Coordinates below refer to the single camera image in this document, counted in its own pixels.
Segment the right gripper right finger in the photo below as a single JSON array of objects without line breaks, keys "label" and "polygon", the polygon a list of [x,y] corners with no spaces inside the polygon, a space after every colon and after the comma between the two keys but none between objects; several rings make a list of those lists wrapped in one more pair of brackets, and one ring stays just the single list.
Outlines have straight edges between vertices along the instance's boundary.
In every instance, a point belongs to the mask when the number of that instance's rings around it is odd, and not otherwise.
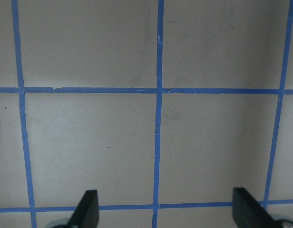
[{"label": "right gripper right finger", "polygon": [[245,188],[233,188],[232,218],[238,228],[282,228]]}]

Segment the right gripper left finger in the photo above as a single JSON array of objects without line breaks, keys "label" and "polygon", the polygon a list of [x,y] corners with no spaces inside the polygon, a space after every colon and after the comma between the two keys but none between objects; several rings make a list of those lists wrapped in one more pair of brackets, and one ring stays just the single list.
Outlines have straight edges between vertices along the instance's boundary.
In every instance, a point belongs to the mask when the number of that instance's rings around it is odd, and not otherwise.
[{"label": "right gripper left finger", "polygon": [[67,228],[96,228],[99,223],[97,190],[87,190],[66,224]]}]

